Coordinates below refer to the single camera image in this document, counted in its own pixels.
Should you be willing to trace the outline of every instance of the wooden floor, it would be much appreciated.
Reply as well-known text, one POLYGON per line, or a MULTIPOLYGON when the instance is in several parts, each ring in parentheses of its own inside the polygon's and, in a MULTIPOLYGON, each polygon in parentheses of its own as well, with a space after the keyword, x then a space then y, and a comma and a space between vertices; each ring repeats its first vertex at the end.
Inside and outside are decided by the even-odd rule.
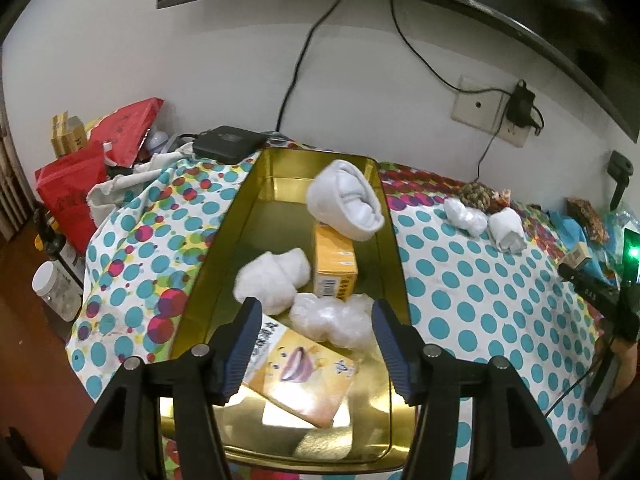
POLYGON ((46 469, 58 474, 93 406, 31 289, 45 261, 28 224, 0 254, 0 433, 17 428, 46 469))

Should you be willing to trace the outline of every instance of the wall outlet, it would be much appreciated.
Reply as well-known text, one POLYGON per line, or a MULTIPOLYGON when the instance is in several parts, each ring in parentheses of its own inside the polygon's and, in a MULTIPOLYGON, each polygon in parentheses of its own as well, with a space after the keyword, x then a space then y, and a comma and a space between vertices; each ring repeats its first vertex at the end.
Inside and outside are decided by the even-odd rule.
MULTIPOLYGON (((469 77, 461 76, 458 87, 464 90, 481 90, 488 88, 488 85, 482 85, 469 77)), ((509 96, 501 92, 483 94, 459 92, 451 111, 451 118, 493 135, 500 124, 500 117, 508 100, 509 96)), ((522 148, 527 141, 530 130, 530 126, 519 128, 505 118, 497 137, 513 144, 516 148, 522 148)))

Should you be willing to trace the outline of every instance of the silver screw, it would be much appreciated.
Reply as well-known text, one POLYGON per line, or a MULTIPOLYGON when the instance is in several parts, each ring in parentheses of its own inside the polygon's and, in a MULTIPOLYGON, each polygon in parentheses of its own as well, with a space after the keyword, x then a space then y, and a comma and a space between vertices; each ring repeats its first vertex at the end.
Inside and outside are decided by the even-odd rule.
POLYGON ((140 366, 141 362, 142 361, 140 361, 139 357, 129 357, 126 361, 124 361, 124 367, 127 370, 135 370, 140 366))
POLYGON ((508 359, 506 357, 502 357, 501 355, 497 355, 496 357, 491 359, 491 362, 496 368, 500 370, 506 370, 507 368, 509 368, 510 364, 508 359))
POLYGON ((199 345, 196 345, 191 349, 191 353, 196 357, 203 357, 209 353, 209 345, 200 343, 199 345))
POLYGON ((442 349, 438 345, 428 344, 422 349, 427 357, 438 357, 442 353, 442 349))

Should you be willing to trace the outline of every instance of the gold tray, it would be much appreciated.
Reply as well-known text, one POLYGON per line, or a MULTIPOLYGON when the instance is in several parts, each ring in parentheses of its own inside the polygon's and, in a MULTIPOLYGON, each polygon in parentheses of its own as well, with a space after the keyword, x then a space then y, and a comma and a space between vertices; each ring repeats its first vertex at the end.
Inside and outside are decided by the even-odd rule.
MULTIPOLYGON (((364 156, 268 148, 256 161, 226 213, 202 264, 172 349, 178 357, 230 322, 240 305, 232 295, 238 270, 265 251, 295 247, 312 257, 314 219, 305 192, 332 160, 356 165, 383 205, 385 226, 367 242, 354 242, 358 261, 355 294, 387 298, 409 323, 404 276, 378 167, 364 156)), ((309 283, 304 292, 312 292, 309 283)), ((286 313, 278 320, 287 323, 286 313)), ((335 349, 345 356, 349 351, 335 349)), ((226 456, 233 462, 311 474, 364 473, 401 467, 414 436, 415 410, 391 386, 380 357, 358 363, 334 426, 315 428, 241 386, 224 408, 214 407, 226 456)), ((161 403, 162 430, 174 436, 171 399, 161 403)))

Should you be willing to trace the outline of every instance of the barcode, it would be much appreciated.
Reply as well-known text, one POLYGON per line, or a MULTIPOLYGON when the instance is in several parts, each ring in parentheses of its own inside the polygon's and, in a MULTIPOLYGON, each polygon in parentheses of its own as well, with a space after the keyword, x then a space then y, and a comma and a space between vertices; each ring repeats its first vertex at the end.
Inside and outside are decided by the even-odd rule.
POLYGON ((320 296, 335 296, 335 289, 338 286, 338 280, 324 279, 320 282, 320 296))

